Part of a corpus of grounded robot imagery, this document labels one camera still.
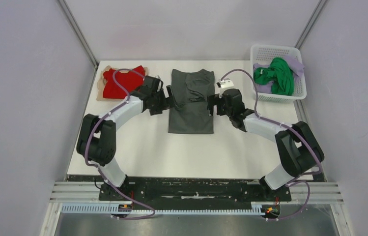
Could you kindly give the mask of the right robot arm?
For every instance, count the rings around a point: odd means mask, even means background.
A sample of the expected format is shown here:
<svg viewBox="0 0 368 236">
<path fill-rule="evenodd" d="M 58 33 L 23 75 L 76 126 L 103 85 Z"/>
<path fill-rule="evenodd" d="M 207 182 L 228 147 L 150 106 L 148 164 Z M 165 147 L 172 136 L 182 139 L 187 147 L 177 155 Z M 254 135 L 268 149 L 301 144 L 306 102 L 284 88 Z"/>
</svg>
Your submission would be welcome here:
<svg viewBox="0 0 368 236">
<path fill-rule="evenodd" d="M 260 179 L 259 194 L 262 199 L 273 200 L 282 186 L 310 175 L 310 169 L 315 166 L 318 167 L 316 174 L 322 172 L 321 163 L 325 156 L 306 122 L 287 125 L 261 116 L 245 107 L 240 90 L 235 88 L 209 96 L 207 102 L 210 115 L 227 116 L 235 128 L 260 135 L 276 144 L 280 164 Z"/>
</svg>

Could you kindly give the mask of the grey t shirt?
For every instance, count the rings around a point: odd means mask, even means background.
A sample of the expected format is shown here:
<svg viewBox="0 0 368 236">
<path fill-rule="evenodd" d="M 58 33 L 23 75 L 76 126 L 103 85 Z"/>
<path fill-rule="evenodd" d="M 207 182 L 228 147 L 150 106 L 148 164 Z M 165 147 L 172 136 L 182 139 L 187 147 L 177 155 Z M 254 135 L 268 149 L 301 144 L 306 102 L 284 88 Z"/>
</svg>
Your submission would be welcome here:
<svg viewBox="0 0 368 236">
<path fill-rule="evenodd" d="M 209 115 L 207 99 L 215 94 L 213 71 L 182 72 L 173 69 L 171 88 L 178 106 L 169 113 L 168 132 L 172 134 L 214 133 L 213 117 Z"/>
</svg>

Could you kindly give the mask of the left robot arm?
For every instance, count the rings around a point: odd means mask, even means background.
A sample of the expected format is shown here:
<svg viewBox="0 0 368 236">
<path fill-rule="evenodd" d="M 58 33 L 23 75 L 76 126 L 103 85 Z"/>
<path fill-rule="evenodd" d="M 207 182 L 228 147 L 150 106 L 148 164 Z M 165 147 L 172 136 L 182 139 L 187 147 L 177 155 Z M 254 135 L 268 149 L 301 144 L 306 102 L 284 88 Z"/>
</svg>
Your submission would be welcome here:
<svg viewBox="0 0 368 236">
<path fill-rule="evenodd" d="M 177 108 L 172 87 L 164 86 L 160 78 L 146 76 L 143 84 L 103 115 L 84 116 L 76 151 L 85 164 L 97 169 L 104 182 L 112 186 L 111 194 L 117 200 L 125 200 L 130 187 L 124 183 L 127 175 L 115 159 L 117 131 L 130 119 L 149 111 L 150 115 Z"/>
</svg>

